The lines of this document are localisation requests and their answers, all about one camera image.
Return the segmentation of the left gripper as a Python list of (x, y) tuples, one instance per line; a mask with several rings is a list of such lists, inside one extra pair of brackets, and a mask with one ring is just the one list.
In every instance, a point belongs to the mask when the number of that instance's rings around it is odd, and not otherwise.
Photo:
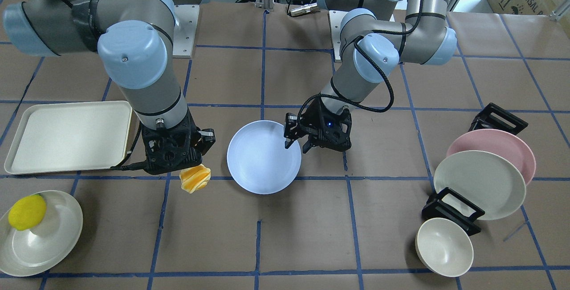
[(307, 142), (302, 146), (303, 154), (307, 154), (313, 147), (346, 151), (351, 148), (351, 125), (348, 106), (344, 106), (340, 114), (332, 113), (322, 99), (317, 98), (308, 105), (300, 119), (293, 113), (286, 113), (285, 149), (289, 149), (293, 142), (308, 135)]

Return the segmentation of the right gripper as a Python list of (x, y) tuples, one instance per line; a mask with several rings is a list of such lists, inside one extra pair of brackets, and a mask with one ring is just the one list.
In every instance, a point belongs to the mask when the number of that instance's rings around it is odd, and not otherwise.
[[(197, 128), (189, 112), (173, 128), (153, 130), (143, 125), (141, 135), (146, 156), (144, 171), (151, 175), (200, 165), (202, 156), (216, 142), (214, 130)], [(193, 136), (196, 136), (196, 149), (192, 144)]]

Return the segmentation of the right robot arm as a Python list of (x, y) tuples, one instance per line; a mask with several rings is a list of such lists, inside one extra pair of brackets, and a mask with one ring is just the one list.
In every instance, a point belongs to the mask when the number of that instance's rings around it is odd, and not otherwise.
[(177, 16), (173, 0), (28, 0), (3, 13), (12, 43), (29, 55), (98, 53), (140, 119), (143, 162), (113, 170), (163, 174), (198, 166), (215, 142), (198, 128), (172, 67)]

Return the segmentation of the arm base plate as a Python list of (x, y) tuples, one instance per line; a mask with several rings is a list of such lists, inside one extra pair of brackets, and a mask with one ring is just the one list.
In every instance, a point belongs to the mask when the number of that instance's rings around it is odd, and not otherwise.
[(338, 11), (338, 10), (331, 10), (328, 12), (329, 25), (330, 25), (330, 39), (334, 51), (334, 62), (341, 62), (341, 54), (340, 54), (341, 22), (347, 13), (348, 12)]
[(191, 59), (194, 53), (200, 6), (197, 4), (177, 4), (175, 15), (173, 57)]

